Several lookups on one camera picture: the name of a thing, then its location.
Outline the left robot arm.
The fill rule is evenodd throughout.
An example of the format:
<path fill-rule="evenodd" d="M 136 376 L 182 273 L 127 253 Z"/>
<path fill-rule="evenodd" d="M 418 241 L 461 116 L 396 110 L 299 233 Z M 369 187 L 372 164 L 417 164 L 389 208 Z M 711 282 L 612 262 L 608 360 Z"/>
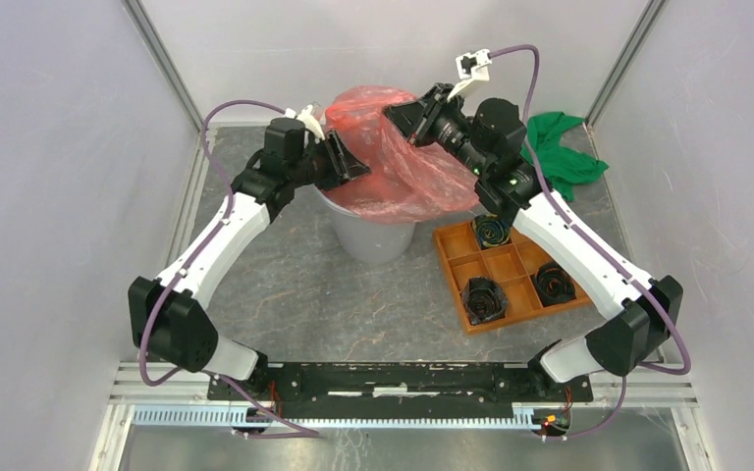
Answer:
<path fill-rule="evenodd" d="M 313 119 L 282 117 L 267 126 L 262 147 L 228 186 L 203 232 L 155 278 L 136 278 L 128 300 L 133 343 L 188 372 L 232 378 L 245 399 L 262 397 L 262 353 L 218 333 L 206 308 L 242 252 L 290 204 L 296 190 L 331 190 L 369 174 L 336 131 Z"/>

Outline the red plastic trash bag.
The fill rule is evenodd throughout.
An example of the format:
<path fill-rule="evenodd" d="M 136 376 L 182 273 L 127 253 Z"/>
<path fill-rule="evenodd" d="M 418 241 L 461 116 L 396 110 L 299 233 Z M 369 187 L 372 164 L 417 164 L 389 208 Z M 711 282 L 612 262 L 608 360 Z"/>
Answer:
<path fill-rule="evenodd" d="M 413 101 L 406 90 L 358 85 L 340 93 L 325 110 L 336 131 L 370 173 L 322 194 L 370 222 L 417 223 L 479 205 L 476 178 L 437 145 L 411 146 L 383 115 L 389 105 Z"/>

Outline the grey trash bin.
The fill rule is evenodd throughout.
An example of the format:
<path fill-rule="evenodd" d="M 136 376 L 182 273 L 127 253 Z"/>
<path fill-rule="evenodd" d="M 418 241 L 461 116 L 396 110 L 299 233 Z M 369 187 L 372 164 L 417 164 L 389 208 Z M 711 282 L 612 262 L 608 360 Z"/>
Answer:
<path fill-rule="evenodd" d="M 401 257 L 410 247 L 415 223 L 381 224 L 364 220 L 314 189 L 329 211 L 331 225 L 345 252 L 367 264 L 384 264 Z"/>

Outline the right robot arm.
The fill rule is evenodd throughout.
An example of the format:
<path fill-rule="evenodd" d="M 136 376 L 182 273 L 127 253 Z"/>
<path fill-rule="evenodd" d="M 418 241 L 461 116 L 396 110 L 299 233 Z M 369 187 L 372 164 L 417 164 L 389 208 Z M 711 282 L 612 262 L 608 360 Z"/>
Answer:
<path fill-rule="evenodd" d="M 438 83 L 423 96 L 388 105 L 383 116 L 414 147 L 436 144 L 474 177 L 482 206 L 536 243 L 585 291 L 605 322 L 535 357 L 530 392 L 552 400 L 567 382 L 606 371 L 625 377 L 675 336 L 684 289 L 671 275 L 655 279 L 604 242 L 521 155 L 527 128 L 518 107 L 484 100 L 467 116 L 461 98 Z"/>

